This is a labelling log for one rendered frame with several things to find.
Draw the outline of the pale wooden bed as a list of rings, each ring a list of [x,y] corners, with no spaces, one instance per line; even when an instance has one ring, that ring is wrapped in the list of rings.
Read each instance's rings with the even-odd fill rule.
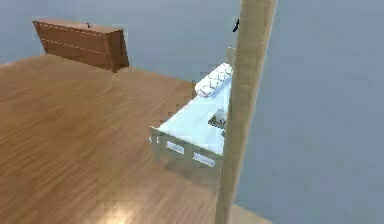
[[[236,49],[228,47],[226,59],[234,70]],[[210,97],[196,96],[158,127],[150,127],[156,162],[161,157],[181,161],[191,169],[219,175],[222,168],[225,126],[232,77]]]

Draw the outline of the white patterned pillow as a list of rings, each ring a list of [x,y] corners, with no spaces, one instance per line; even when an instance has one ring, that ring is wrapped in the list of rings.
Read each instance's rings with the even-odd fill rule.
[[[226,80],[233,75],[233,68],[228,63],[222,63],[195,84],[194,90],[200,97],[210,97]]]

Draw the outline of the beige room door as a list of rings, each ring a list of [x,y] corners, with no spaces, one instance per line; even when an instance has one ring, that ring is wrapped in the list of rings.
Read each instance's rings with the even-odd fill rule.
[[[279,0],[241,0],[214,224],[229,224]]]

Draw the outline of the brown wooden chest of drawers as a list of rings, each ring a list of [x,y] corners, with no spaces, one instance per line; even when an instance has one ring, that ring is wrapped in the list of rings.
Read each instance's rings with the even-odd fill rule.
[[[116,73],[129,66],[121,28],[63,19],[33,20],[46,54]]]

